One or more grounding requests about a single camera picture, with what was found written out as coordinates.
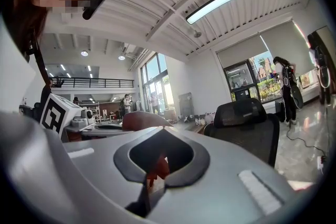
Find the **railing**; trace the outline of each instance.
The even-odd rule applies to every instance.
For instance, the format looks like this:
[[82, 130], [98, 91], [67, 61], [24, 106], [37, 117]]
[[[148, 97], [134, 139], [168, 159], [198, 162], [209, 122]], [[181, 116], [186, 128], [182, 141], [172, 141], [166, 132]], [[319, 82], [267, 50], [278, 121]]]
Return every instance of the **railing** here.
[[88, 78], [54, 78], [55, 88], [133, 88], [134, 80], [129, 79], [88, 79]]

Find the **black cable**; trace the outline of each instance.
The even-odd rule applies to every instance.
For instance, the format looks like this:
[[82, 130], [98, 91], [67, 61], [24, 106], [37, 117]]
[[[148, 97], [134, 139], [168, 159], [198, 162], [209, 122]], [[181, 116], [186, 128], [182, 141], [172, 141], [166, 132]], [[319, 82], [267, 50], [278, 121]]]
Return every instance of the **black cable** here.
[[290, 125], [289, 125], [289, 129], [288, 129], [288, 131], [287, 131], [287, 133], [286, 133], [286, 137], [287, 137], [288, 139], [290, 139], [290, 140], [292, 140], [292, 141], [294, 141], [294, 140], [296, 140], [296, 139], [302, 140], [302, 141], [304, 142], [304, 144], [305, 144], [305, 147], [314, 147], [314, 148], [316, 148], [317, 150], [321, 151], [321, 152], [323, 153], [323, 156], [326, 157], [326, 154], [325, 154], [325, 152], [324, 152], [322, 149], [320, 149], [320, 148], [318, 148], [318, 147], [315, 147], [315, 146], [307, 146], [306, 141], [305, 141], [304, 139], [301, 139], [301, 138], [299, 138], [299, 137], [296, 137], [296, 138], [294, 138], [294, 139], [290, 138], [290, 137], [288, 136], [289, 131], [290, 131]]

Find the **tiled floor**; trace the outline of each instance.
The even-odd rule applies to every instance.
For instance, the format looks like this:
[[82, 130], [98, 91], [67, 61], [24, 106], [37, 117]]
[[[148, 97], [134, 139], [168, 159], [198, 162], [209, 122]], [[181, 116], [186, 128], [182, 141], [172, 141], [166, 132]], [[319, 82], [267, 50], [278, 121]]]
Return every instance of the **tiled floor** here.
[[[332, 142], [332, 133], [336, 130], [335, 105], [330, 105], [326, 114], [326, 107], [318, 100], [309, 103], [297, 113], [297, 125], [292, 125], [288, 133], [290, 138], [302, 138], [308, 146], [314, 145], [325, 153]], [[288, 180], [316, 182], [321, 177], [317, 170], [317, 157], [323, 153], [315, 148], [306, 148], [302, 140], [291, 141], [286, 137], [288, 127], [280, 123], [280, 137], [275, 168]]]

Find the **round ceiling light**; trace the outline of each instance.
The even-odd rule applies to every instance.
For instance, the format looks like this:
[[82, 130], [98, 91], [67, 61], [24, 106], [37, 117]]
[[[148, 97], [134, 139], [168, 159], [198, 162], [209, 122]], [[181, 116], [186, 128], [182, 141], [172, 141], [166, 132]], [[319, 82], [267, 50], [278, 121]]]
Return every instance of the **round ceiling light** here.
[[86, 50], [82, 51], [80, 54], [82, 54], [83, 56], [87, 56], [89, 55], [88, 52]]

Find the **mesh chair back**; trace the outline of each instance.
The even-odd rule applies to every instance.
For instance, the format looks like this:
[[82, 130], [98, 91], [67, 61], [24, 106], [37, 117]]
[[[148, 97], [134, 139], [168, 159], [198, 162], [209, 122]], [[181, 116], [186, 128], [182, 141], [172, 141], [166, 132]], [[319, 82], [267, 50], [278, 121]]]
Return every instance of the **mesh chair back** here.
[[218, 107], [214, 126], [206, 135], [241, 146], [269, 165], [275, 165], [279, 140], [279, 120], [266, 114], [254, 98]]

